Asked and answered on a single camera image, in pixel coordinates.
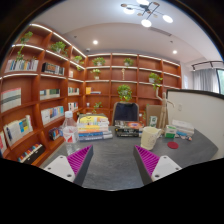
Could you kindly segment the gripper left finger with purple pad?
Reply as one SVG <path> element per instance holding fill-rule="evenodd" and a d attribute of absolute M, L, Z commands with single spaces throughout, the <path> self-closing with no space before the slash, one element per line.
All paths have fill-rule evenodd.
<path fill-rule="evenodd" d="M 44 170 L 81 186 L 92 156 L 93 146 L 89 145 L 69 156 L 59 155 Z"/>

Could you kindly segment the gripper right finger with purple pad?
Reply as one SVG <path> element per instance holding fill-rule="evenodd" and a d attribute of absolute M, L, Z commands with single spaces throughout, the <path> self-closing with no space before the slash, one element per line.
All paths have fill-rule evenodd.
<path fill-rule="evenodd" d="M 144 185 L 181 170 L 181 167 L 167 155 L 157 156 L 138 145 L 134 146 L 133 155 Z"/>

